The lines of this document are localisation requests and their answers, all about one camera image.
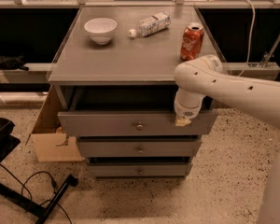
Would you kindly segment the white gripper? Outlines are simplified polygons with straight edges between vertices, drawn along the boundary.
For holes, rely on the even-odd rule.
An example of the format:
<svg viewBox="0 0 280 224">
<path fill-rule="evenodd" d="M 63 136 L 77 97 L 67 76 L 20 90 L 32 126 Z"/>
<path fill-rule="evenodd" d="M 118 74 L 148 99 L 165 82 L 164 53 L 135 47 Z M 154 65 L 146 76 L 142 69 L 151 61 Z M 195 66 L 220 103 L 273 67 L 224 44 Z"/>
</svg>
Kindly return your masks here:
<svg viewBox="0 0 280 224">
<path fill-rule="evenodd" d="M 194 119 L 198 116 L 201 107 L 196 106 L 183 106 L 179 102 L 175 102 L 175 125 L 177 127 L 185 127 L 191 124 L 191 119 Z"/>
</svg>

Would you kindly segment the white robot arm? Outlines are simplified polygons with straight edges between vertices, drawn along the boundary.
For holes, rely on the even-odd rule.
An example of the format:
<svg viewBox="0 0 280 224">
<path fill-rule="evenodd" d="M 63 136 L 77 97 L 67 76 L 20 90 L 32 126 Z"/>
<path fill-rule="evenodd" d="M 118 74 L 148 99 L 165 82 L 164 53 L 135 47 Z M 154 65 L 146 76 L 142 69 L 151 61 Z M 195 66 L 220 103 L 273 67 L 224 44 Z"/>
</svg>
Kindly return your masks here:
<svg viewBox="0 0 280 224">
<path fill-rule="evenodd" d="M 217 56 L 206 55 L 178 65 L 175 83 L 176 125 L 191 123 L 208 96 L 280 129 L 280 82 L 228 75 Z M 268 176 L 257 224 L 280 224 L 280 152 Z"/>
</svg>

